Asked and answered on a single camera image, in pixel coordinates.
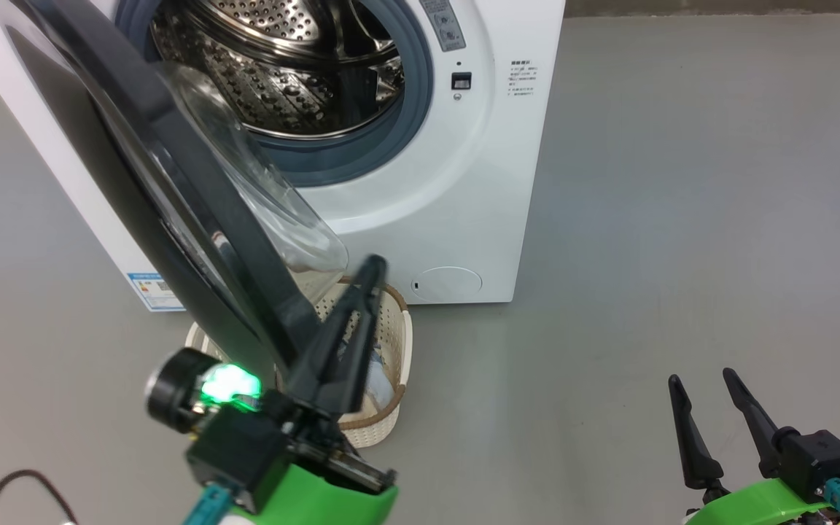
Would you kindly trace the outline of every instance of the washing machine door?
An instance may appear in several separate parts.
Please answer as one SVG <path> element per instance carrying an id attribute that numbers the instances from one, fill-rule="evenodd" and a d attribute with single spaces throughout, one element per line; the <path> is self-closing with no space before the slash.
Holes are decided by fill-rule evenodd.
<path id="1" fill-rule="evenodd" d="M 147 61 L 209 74 L 297 188 L 376 172 L 429 112 L 430 49 L 404 0 L 120 0 L 114 22 Z"/>
<path id="2" fill-rule="evenodd" d="M 262 379 L 273 363 L 286 370 L 319 325 L 307 283 L 336 279 L 346 250 L 250 147 L 216 88 L 186 67 L 144 62 L 89 2 L 0 0 L 0 21 L 114 211 L 194 319 Z"/>

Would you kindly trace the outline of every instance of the white washing machine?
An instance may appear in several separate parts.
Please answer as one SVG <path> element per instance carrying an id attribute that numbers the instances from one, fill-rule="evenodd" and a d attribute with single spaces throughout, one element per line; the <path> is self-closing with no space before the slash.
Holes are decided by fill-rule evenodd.
<path id="1" fill-rule="evenodd" d="M 350 271 L 378 253 L 408 303 L 513 298 L 564 0 L 93 3 L 147 62 L 241 91 L 231 106 L 343 240 Z M 4 102 L 146 305 L 177 309 L 74 147 L 87 132 L 57 122 L 26 72 L 9 36 L 24 11 L 0 0 Z M 24 39 L 44 49 L 44 36 Z M 314 73 L 327 53 L 356 66 Z"/>

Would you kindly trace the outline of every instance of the wicker basket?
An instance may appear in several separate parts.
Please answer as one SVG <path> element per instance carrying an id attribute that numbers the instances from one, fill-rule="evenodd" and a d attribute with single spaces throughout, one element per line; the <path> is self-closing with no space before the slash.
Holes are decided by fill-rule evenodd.
<path id="1" fill-rule="evenodd" d="M 336 300 L 346 290 L 346 280 L 333 286 L 326 296 L 317 303 L 316 312 L 320 319 L 326 319 L 333 311 Z M 352 335 L 354 323 L 350 322 L 346 330 L 346 337 Z M 376 338 L 381 346 L 384 375 L 394 385 L 394 397 L 388 405 L 377 410 L 366 396 L 362 403 L 362 411 L 346 414 L 339 419 L 339 426 L 346 433 L 346 437 L 357 448 L 376 445 L 394 429 L 397 415 L 400 414 L 400 400 L 407 389 L 407 377 L 411 371 L 411 352 L 413 352 L 413 325 L 411 315 L 407 312 L 407 303 L 397 290 L 388 286 L 384 290 L 381 308 L 376 327 Z M 187 346 L 199 349 L 220 361 L 229 361 L 229 357 L 216 346 L 200 327 L 193 323 L 187 334 Z"/>

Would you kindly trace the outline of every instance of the black cable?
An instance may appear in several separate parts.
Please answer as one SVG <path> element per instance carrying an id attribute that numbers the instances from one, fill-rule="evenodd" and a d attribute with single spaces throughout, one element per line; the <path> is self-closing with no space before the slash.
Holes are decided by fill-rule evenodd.
<path id="1" fill-rule="evenodd" d="M 74 524 L 79 523 L 77 522 L 77 517 L 73 514 L 73 510 L 70 509 L 70 505 L 67 505 L 66 499 L 63 498 L 63 495 L 61 495 L 61 493 L 57 490 L 56 486 L 54 486 L 53 483 L 50 482 L 50 479 L 47 479 L 47 476 L 44 476 L 36 470 L 22 469 L 11 472 L 11 474 L 4 476 L 4 478 L 0 479 L 0 495 L 2 494 L 4 488 L 6 488 L 6 485 L 9 485 L 9 483 L 16 481 L 16 479 L 18 478 L 34 478 L 37 481 L 39 481 L 41 485 L 43 485 L 44 488 L 47 489 L 47 492 L 50 492 L 50 496 L 54 498 L 54 501 L 57 502 L 57 505 L 61 506 L 63 514 L 67 516 L 67 521 Z"/>

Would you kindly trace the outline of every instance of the gray floor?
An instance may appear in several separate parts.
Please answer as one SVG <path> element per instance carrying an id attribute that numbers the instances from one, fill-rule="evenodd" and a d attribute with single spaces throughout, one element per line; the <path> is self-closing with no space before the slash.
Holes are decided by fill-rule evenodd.
<path id="1" fill-rule="evenodd" d="M 517 297 L 414 310 L 392 523 L 674 523 L 666 378 L 733 489 L 758 479 L 720 381 L 840 435 L 840 16 L 567 20 Z M 83 523 L 177 523 L 183 438 L 144 378 L 185 315 L 144 312 L 0 102 L 0 475 Z M 0 525 L 51 525 L 30 483 Z"/>

